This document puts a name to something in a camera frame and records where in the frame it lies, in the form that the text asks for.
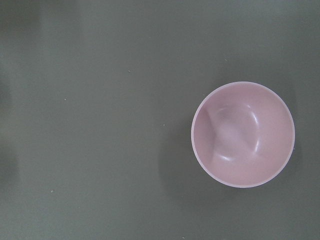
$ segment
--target pink bowl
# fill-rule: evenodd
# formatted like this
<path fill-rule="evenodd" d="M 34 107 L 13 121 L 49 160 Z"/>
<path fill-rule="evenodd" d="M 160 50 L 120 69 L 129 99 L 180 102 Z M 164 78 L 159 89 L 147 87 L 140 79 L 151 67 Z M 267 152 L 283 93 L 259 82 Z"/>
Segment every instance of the pink bowl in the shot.
<path fill-rule="evenodd" d="M 264 184 L 286 166 L 295 125 L 284 101 L 253 82 L 226 84 L 211 92 L 195 112 L 191 141 L 202 168 L 236 188 Z"/>

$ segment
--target bowl rim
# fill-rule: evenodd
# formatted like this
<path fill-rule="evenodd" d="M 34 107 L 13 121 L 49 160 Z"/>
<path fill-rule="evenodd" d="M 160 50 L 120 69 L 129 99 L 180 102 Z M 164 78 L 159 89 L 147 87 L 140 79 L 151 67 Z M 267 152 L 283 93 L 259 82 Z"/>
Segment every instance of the bowl rim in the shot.
<path fill-rule="evenodd" d="M 194 139 L 194 130 L 195 130 L 195 123 L 196 123 L 196 120 L 197 120 L 197 117 L 198 117 L 198 114 L 199 114 L 199 111 L 202 109 L 203 105 L 217 92 L 221 91 L 222 89 L 225 89 L 225 88 L 228 88 L 230 86 L 234 86 L 234 85 L 243 85 L 243 84 L 248 84 L 248 85 L 254 85 L 254 86 L 257 86 L 257 87 L 260 87 L 260 88 L 263 88 L 265 89 L 266 91 L 270 92 L 272 95 L 274 95 L 279 101 L 280 103 L 284 106 L 284 108 L 286 109 L 286 111 L 288 112 L 288 115 L 289 115 L 289 121 L 290 121 L 290 124 L 291 124 L 291 128 L 292 128 L 292 142 L 291 142 L 291 146 L 290 146 L 290 152 L 286 158 L 286 160 L 283 162 L 282 166 L 273 174 L 271 175 L 270 177 L 268 177 L 267 179 L 263 180 L 263 181 L 260 181 L 260 182 L 257 182 L 257 183 L 254 183 L 254 184 L 249 184 L 249 185 L 240 185 L 240 184 L 233 184 L 233 183 L 230 183 L 230 182 L 227 182 L 227 181 L 224 181 L 218 177 L 216 177 L 213 173 L 211 173 L 205 166 L 204 164 L 202 163 L 198 153 L 197 153 L 197 150 L 196 150 L 196 146 L 195 146 L 195 139 Z M 264 85 L 261 85 L 259 83 L 255 83 L 255 82 L 251 82 L 251 81 L 235 81 L 235 82 L 230 82 L 230 83 L 227 83 L 225 85 L 222 85 L 218 88 L 216 88 L 215 90 L 213 90 L 211 93 L 209 93 L 203 100 L 202 102 L 200 103 L 200 105 L 198 106 L 195 114 L 194 114 L 194 117 L 193 117 L 193 120 L 192 120 L 192 125 L 191 125 L 191 143 L 192 143 L 192 148 L 193 148 L 193 152 L 195 154 L 195 157 L 197 159 L 197 161 L 199 162 L 199 164 L 201 165 L 201 167 L 203 168 L 203 170 L 205 170 L 205 172 L 207 174 L 209 174 L 213 179 L 217 180 L 218 182 L 224 184 L 224 185 L 227 185 L 227 186 L 230 186 L 230 187 L 234 187 L 234 188 L 253 188 L 253 187 L 257 187 L 257 186 L 260 186 L 262 184 L 265 184 L 267 182 L 269 182 L 270 180 L 272 180 L 273 178 L 275 178 L 284 168 L 285 166 L 287 165 L 289 159 L 291 158 L 291 155 L 293 153 L 293 150 L 294 150 L 294 146 L 295 146 L 295 140 L 296 140 L 296 130 L 295 130 L 295 123 L 294 123 L 294 119 L 291 115 L 291 112 L 288 108 L 288 106 L 286 105 L 286 103 L 283 101 L 283 99 L 278 95 L 276 94 L 274 91 L 272 91 L 271 89 L 269 89 L 268 87 L 264 86 Z"/>

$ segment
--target bowl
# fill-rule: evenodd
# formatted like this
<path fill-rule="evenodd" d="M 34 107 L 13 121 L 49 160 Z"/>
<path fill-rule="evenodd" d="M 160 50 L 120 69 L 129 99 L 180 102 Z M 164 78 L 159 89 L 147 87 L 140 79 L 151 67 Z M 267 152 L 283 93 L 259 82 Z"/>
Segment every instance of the bowl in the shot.
<path fill-rule="evenodd" d="M 269 88 L 232 82 L 211 92 L 195 112 L 196 159 L 215 180 L 236 188 L 262 185 L 288 163 L 295 125 L 285 102 Z"/>

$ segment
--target empty bowl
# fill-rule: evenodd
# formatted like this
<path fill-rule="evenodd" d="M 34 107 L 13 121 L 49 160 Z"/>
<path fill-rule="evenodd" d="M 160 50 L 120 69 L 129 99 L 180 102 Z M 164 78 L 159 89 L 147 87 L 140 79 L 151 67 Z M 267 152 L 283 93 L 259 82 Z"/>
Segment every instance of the empty bowl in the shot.
<path fill-rule="evenodd" d="M 236 188 L 264 184 L 286 166 L 295 126 L 284 101 L 253 82 L 226 84 L 211 92 L 193 118 L 191 141 L 202 168 Z"/>

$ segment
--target gray background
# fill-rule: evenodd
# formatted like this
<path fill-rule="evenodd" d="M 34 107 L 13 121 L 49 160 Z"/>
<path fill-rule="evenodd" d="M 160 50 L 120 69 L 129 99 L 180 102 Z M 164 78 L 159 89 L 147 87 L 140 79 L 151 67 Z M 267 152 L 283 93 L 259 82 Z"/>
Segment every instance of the gray background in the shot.
<path fill-rule="evenodd" d="M 1 0 L 1 240 L 320 239 L 320 2 Z M 210 178 L 190 128 L 235 81 L 290 108 L 272 181 Z"/>

